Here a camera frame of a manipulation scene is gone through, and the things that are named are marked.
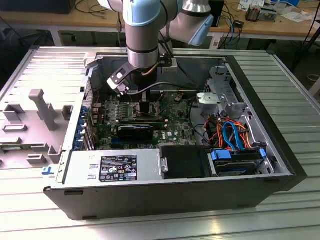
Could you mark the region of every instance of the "aluminum workbench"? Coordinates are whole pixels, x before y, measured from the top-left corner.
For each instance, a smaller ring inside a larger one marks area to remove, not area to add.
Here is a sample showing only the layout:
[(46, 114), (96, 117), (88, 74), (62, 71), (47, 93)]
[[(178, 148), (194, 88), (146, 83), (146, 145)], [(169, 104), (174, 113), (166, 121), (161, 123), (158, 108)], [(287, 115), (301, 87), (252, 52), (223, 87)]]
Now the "aluminum workbench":
[[(55, 109), (72, 105), (84, 84), (86, 53), (113, 48), (40, 47), (30, 50), (0, 93), (0, 110), (26, 99), (32, 87), (56, 89), (47, 96)], [(175, 53), (194, 50), (176, 49)], [(197, 49), (197, 54), (210, 53)], [(283, 133), (308, 179), (256, 208), (73, 221), (43, 194), (54, 178), (40, 168), (0, 170), (0, 239), (319, 239), (320, 106), (285, 65), (265, 51), (233, 55)]]

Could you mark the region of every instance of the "sticker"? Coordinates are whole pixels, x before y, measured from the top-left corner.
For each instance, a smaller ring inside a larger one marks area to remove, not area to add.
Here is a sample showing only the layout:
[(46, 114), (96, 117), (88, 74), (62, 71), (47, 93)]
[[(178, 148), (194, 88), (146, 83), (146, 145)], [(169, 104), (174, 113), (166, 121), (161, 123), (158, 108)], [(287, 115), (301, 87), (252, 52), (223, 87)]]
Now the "sticker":
[(103, 156), (100, 165), (100, 182), (136, 181), (137, 155)]

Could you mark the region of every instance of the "table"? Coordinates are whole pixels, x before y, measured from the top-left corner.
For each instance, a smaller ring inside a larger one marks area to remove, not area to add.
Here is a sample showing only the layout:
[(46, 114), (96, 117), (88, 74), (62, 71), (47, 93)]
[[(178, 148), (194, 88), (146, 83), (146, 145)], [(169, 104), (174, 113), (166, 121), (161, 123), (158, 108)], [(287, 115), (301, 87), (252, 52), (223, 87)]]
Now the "table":
[[(30, 50), (0, 92), (0, 110), (11, 94), (27, 95), (28, 86), (39, 87), (39, 78), (41, 87), (60, 87), (59, 92), (72, 93), (72, 87), (79, 87), (81, 77), (86, 74), (85, 54), (110, 51), (125, 53), (124, 49), (106, 47)], [(199, 56), (217, 54), (208, 49), (176, 49), (174, 54), (195, 52)], [(317, 239), (320, 234), (319, 104), (276, 56), (265, 51), (220, 50), (219, 53), (235, 57), (309, 178), (289, 192), (270, 196), (256, 208), (73, 221), (43, 194), (43, 187), (54, 176), (43, 177), (41, 168), (0, 170), (0, 239)], [(73, 80), (56, 80), (55, 74), (63, 79), (56, 71), (57, 66), (68, 71), (69, 78), (73, 75)], [(74, 102), (74, 98), (65, 100), (68, 105)], [(65, 105), (54, 95), (50, 101), (55, 109), (61, 110)]]
[[(310, 29), (310, 22), (303, 21), (296, 23), (284, 17), (278, 16), (275, 22), (259, 21), (249, 22), (245, 19), (245, 12), (239, 11), (239, 0), (226, 0), (231, 14), (237, 16), (236, 19), (244, 22), (241, 38), (252, 39), (272, 39), (272, 40), (292, 40), (303, 41)], [(318, 1), (314, 2), (300, 2), (300, 8), (314, 8), (318, 6)], [(90, 6), (98, 4), (97, 0), (89, 0)], [(80, 4), (78, 6), (81, 10), (88, 11), (87, 5)], [(101, 10), (102, 7), (96, 7), (95, 10)], [(68, 15), (58, 15), (51, 13), (27, 13), (27, 12), (0, 12), (5, 20), (7, 20), (12, 27), (17, 29), (37, 29), (49, 30), (52, 34), (56, 46), (63, 46), (63, 41), (60, 36), (60, 31), (82, 31), (82, 32), (109, 32), (117, 33), (117, 19), (118, 14), (112, 11), (105, 12), (105, 19), (91, 15), (89, 13), (82, 13), (75, 9)], [(222, 19), (218, 27), (212, 27), (208, 34), (212, 37), (211, 48), (215, 48), (217, 41), (221, 37), (228, 34), (230, 28)]]

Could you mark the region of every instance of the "robotic arm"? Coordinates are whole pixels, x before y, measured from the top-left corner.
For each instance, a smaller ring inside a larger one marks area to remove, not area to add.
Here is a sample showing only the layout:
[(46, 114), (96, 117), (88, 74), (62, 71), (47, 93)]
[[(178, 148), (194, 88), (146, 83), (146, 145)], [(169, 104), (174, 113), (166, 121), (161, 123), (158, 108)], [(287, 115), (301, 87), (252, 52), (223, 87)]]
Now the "robotic arm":
[(209, 0), (98, 0), (101, 6), (122, 12), (128, 63), (108, 80), (109, 86), (121, 95), (129, 91), (126, 77), (145, 88), (157, 81), (152, 71), (160, 60), (159, 32), (165, 39), (200, 46), (214, 17)]

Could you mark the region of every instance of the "side panel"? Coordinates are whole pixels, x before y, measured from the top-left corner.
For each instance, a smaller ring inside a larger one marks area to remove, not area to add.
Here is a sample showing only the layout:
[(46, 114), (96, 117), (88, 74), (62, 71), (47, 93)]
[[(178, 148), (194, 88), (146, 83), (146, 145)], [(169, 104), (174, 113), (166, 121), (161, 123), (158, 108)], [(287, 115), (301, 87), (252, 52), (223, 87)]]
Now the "side panel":
[(291, 176), (219, 182), (47, 189), (72, 220), (179, 214), (257, 206)]

